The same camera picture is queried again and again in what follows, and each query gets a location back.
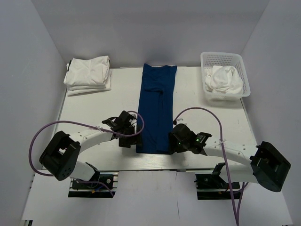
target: white tabletop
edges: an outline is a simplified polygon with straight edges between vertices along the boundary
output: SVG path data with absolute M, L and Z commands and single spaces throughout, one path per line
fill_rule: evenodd
M 231 200 L 197 200 L 194 179 L 187 172 L 122 171 L 114 198 L 68 198 L 70 179 L 36 175 L 22 219 L 32 226 L 234 226 Z M 291 223 L 282 192 L 246 188 L 241 226 Z
M 118 116 L 122 110 L 138 110 L 142 68 L 112 69 L 112 90 L 66 97 L 61 120 L 97 125 L 102 120 Z M 255 144 L 241 102 L 208 103 L 202 91 L 200 67 L 178 67 L 174 87 L 174 117 L 188 107 L 205 107 L 214 112 L 223 125 L 224 138 L 240 144 Z M 206 132 L 219 136 L 215 118 L 201 110 L 190 110 L 181 118 L 195 133 Z M 59 124 L 56 131 L 75 133 L 85 128 Z M 214 168 L 219 157 L 195 155 L 191 152 L 173 155 L 138 154 L 131 149 L 118 147 L 113 140 L 83 152 L 78 160 L 89 162 L 99 170 L 189 170 Z

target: blue cloth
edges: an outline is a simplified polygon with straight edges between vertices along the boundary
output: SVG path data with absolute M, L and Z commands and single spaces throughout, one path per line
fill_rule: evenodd
M 169 154 L 168 133 L 173 129 L 173 93 L 177 66 L 143 66 L 138 113 L 143 117 L 142 146 L 137 153 Z

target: folded white shirt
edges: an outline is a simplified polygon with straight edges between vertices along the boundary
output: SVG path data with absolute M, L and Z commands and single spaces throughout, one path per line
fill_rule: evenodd
M 82 86 L 82 88 L 80 89 L 74 89 L 74 90 L 71 90 L 71 89 L 68 89 L 67 90 L 67 96 L 72 96 L 72 95 L 76 95 L 76 94 L 80 94 L 80 93 L 90 93 L 90 92 L 97 92 L 97 91 L 109 91 L 111 90 L 111 74 L 112 74 L 112 71 L 109 70 L 109 73 L 108 73 L 108 77 L 105 81 L 105 84 L 103 87 L 87 87 L 87 88 L 84 88 L 84 86 Z
M 206 89 L 213 93 L 243 93 L 243 81 L 233 66 L 216 66 L 207 72 Z
M 100 56 L 91 60 L 72 59 L 64 84 L 67 86 L 99 86 L 109 76 L 110 58 Z

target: white laundry basket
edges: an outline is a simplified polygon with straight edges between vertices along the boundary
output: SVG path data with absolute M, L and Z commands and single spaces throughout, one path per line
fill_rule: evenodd
M 207 75 L 208 70 L 212 70 L 213 65 L 234 66 L 243 81 L 243 94 L 212 93 L 207 91 L 205 76 Z M 234 53 L 203 52 L 201 54 L 201 66 L 203 90 L 208 100 L 238 100 L 251 94 L 249 81 L 246 76 L 245 65 L 241 55 Z

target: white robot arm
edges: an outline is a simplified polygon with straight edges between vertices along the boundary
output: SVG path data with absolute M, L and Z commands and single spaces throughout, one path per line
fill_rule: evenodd
M 169 140 L 173 152 L 192 151 L 195 154 L 223 157 L 219 139 L 208 133 L 195 134 L 184 124 L 174 127 Z M 230 141 L 223 141 L 223 144 L 227 159 L 237 162 L 229 166 L 232 182 L 258 183 L 270 191 L 281 191 L 291 164 L 272 144 L 264 141 L 261 145 L 235 144 Z M 213 183 L 228 183 L 224 165 L 224 162 L 216 165 L 210 176 Z
M 111 117 L 102 122 L 110 126 L 112 131 L 125 135 L 123 137 L 101 129 L 87 129 L 71 135 L 59 131 L 41 155 L 40 163 L 58 180 L 68 177 L 84 181 L 97 179 L 98 170 L 89 163 L 77 161 L 78 155 L 95 145 L 117 138 L 121 147 L 139 145 L 140 136 L 135 135 L 135 126 L 132 125 L 134 119 L 133 115 L 123 111 L 119 117 Z

